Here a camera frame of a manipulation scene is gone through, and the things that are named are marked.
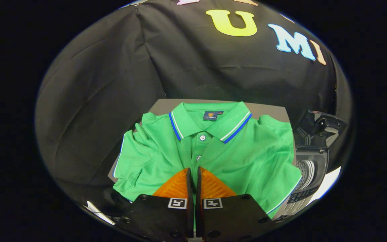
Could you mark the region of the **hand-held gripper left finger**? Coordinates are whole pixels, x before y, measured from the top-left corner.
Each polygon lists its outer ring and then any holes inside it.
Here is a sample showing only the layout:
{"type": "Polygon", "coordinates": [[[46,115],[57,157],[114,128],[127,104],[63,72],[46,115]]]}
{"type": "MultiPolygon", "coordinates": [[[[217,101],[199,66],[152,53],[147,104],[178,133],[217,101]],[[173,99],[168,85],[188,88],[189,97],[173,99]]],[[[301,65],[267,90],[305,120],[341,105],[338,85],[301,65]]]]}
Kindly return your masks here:
{"type": "Polygon", "coordinates": [[[171,177],[152,195],[126,203],[120,229],[145,242],[187,242],[194,236],[194,200],[190,169],[171,177]]]}

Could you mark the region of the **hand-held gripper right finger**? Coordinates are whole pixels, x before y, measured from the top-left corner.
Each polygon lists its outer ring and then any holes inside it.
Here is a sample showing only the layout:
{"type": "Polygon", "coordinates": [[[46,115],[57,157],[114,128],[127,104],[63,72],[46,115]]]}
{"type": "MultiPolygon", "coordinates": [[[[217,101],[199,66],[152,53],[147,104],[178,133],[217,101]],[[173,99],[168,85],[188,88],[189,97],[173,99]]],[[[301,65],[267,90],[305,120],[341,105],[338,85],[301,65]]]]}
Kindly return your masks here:
{"type": "Polygon", "coordinates": [[[251,195],[237,195],[200,167],[195,227],[203,242],[249,242],[274,230],[274,222],[251,195]]]}

